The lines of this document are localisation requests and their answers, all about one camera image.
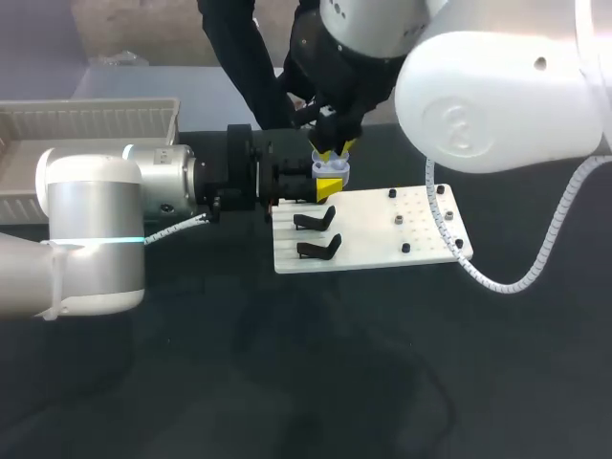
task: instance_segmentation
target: white cable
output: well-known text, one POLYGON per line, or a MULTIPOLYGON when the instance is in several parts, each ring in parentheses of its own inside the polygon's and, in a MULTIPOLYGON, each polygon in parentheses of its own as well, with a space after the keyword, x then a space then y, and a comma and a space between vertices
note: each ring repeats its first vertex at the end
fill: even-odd
POLYGON ((161 231, 156 232, 155 234, 151 234, 149 237, 144 239, 144 244, 148 246, 149 244, 153 244, 154 242, 157 242, 160 239, 164 239, 170 234, 174 234, 176 232, 186 230, 187 228, 193 228, 193 227, 198 227, 200 225, 205 225, 206 223, 208 223, 208 218, 203 213, 201 215, 198 215, 197 217, 193 217, 188 220, 185 220, 184 222, 177 223, 176 225, 173 225, 169 228, 162 229, 161 231))
POLYGON ((546 266, 548 257, 550 256, 553 246, 555 245, 555 241, 557 240, 557 235, 559 230, 561 229, 561 225, 563 225, 563 221, 567 216, 567 212, 569 211, 570 206, 574 202, 574 199, 576 199, 580 187, 582 186, 586 178, 600 165, 611 162, 612 156, 592 156, 586 161, 584 161, 584 163, 582 163, 578 169, 576 169, 576 172, 574 172, 570 183, 565 188, 565 192, 563 193, 561 201, 558 203, 557 211, 555 212, 553 221, 551 222, 551 225, 548 228, 548 232, 546 233, 546 237, 544 238, 544 243, 542 244, 542 247, 540 248, 539 253, 537 254, 537 258, 535 259, 534 265, 520 280, 516 281, 514 284, 500 284, 489 279, 488 277, 480 273, 476 268, 474 268, 474 266, 455 245, 452 236, 448 232, 447 225, 444 221, 444 216, 438 208, 433 174, 435 162, 432 160, 427 160, 425 178, 429 208, 431 209, 431 214, 433 215, 433 219, 435 220, 436 227, 438 227, 438 231, 440 231, 440 234, 442 235, 444 242, 447 244, 448 249, 452 252, 459 264, 468 272, 469 275, 471 275, 476 280, 476 282, 487 287, 489 290, 493 290, 494 292, 498 292, 500 294, 517 294, 518 292, 522 292, 527 287, 532 285, 544 270, 544 266, 546 266))

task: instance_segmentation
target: white board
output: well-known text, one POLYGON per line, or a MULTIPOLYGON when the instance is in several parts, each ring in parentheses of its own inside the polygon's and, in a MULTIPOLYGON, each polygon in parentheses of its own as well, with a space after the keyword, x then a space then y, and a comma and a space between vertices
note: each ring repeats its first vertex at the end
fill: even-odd
MULTIPOLYGON (((344 191, 319 206, 281 201, 273 208, 276 272, 318 273, 455 261, 434 224, 425 187, 395 189, 395 199, 389 198, 389 188, 383 188, 344 191), (327 231, 296 230, 295 214, 322 218, 329 206, 336 207, 336 217, 327 231), (404 219, 401 225, 395 223, 398 215, 404 219), (332 260, 299 258, 298 242, 327 246, 336 234, 341 234, 342 245, 332 260), (409 253, 402 252, 404 243, 410 244, 409 253)), ((453 212, 452 220, 446 221, 448 229, 455 239, 463 240, 462 251, 470 259, 473 249, 450 186, 438 195, 438 205, 444 214, 453 212)))

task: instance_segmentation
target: dark table surface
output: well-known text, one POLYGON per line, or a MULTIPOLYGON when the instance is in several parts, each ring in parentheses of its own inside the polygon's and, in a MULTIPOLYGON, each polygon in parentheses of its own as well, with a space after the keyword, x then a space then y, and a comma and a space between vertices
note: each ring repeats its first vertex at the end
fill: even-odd
MULTIPOLYGON (((309 150, 301 132, 259 140, 309 150)), ((182 142, 209 159, 224 136, 182 142)), ((395 125, 368 127, 351 164, 353 189, 424 182, 395 125)), ((523 275, 577 164, 439 168, 474 264, 498 281, 523 275)), ((487 292, 454 264, 280 276, 259 213, 166 239, 147 249, 137 310, 1 324, 0 456, 610 457, 611 173, 584 186, 520 295, 487 292)))

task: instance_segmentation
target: black clip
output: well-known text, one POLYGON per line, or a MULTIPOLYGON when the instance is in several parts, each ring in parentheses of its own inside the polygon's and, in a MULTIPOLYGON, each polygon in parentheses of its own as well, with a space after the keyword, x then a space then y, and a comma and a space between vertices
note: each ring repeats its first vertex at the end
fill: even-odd
POLYGON ((334 258, 334 255, 342 245, 342 236, 336 234, 329 246, 322 247, 307 242, 297 243, 297 253, 300 258, 318 258, 319 260, 329 261, 334 258))
POLYGON ((332 224, 332 220, 336 216, 336 208, 330 206, 325 212, 323 218, 309 217, 308 215, 294 215, 294 224, 297 230, 314 230, 314 231, 326 231, 332 224))

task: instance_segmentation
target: yellow object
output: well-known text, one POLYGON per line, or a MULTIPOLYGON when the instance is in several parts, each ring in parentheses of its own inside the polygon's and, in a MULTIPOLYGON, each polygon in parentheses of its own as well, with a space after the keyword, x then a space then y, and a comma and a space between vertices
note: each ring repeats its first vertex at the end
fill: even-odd
POLYGON ((317 202, 342 191, 342 179, 317 179, 317 202))
POLYGON ((344 148, 342 148, 342 154, 348 153, 348 150, 350 150, 353 147, 356 141, 357 139, 353 139, 352 141, 345 142, 344 148))
POLYGON ((316 153, 318 153, 324 163, 327 163, 329 161, 329 155, 332 153, 332 150, 327 150, 321 153, 317 150, 317 148, 313 145, 312 142, 310 142, 310 145, 315 149, 316 153))

